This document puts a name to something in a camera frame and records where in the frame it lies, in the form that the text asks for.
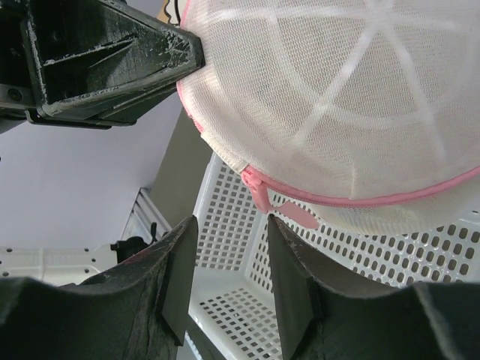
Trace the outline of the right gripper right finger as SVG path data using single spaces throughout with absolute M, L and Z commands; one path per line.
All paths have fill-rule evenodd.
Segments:
M 479 285 L 368 279 L 268 218 L 275 313 L 285 359 L 477 359 Z

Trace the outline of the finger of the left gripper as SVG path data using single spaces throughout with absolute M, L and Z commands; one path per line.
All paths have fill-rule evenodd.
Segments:
M 122 1 L 26 1 L 36 125 L 131 126 L 205 64 L 201 40 Z

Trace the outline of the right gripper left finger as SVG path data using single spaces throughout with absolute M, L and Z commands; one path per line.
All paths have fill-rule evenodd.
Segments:
M 80 284 L 1 280 L 3 359 L 175 359 L 185 341 L 198 223 Z

